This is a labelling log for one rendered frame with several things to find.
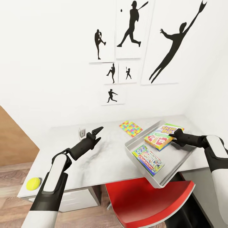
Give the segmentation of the board game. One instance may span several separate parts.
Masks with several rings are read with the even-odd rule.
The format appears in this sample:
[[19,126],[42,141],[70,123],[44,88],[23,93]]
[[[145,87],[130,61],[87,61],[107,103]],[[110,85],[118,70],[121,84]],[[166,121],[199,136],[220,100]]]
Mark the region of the board game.
[[144,144],[137,148],[132,154],[143,165],[143,167],[154,176],[165,164]]
[[174,139],[174,137],[169,136],[169,134],[174,134],[178,128],[181,128],[182,131],[184,130],[183,127],[165,123],[157,130],[146,136],[144,140],[150,145],[156,147],[158,150],[161,150]]

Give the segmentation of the tennis ball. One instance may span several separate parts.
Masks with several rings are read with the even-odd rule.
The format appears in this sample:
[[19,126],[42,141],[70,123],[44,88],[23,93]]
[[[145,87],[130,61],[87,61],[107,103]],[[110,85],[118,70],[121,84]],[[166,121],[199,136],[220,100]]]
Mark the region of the tennis ball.
[[37,177],[31,178],[27,184],[26,188],[29,191],[35,190],[40,185],[40,179]]

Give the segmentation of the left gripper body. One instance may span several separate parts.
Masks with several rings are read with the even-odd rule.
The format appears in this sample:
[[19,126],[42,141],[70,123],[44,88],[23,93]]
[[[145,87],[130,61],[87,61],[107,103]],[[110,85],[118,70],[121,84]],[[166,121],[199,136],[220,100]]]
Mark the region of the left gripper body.
[[94,149],[95,140],[96,140],[96,138],[90,132],[88,132],[86,134],[86,138],[83,139],[82,141],[80,141],[76,145],[78,145],[81,148],[83,154],[85,154],[88,150],[90,150],[90,149],[93,150]]

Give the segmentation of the jigsaw puzzle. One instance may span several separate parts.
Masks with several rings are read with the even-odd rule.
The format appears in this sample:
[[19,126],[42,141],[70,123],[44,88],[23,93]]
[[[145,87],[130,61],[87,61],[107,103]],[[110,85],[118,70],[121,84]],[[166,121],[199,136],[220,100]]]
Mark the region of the jigsaw puzzle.
[[135,123],[129,123],[129,121],[125,121],[124,123],[120,124],[119,127],[122,128],[131,137],[138,135],[143,130]]

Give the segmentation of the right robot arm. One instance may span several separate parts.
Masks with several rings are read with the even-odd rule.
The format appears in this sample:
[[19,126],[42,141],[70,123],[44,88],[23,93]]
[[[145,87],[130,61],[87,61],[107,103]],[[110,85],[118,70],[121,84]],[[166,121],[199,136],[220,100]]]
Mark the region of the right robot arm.
[[218,199],[219,211],[224,223],[228,226],[228,150],[222,140],[215,135],[192,135],[191,130],[178,128],[174,134],[174,143],[184,147],[186,144],[204,148],[204,153],[212,173]]

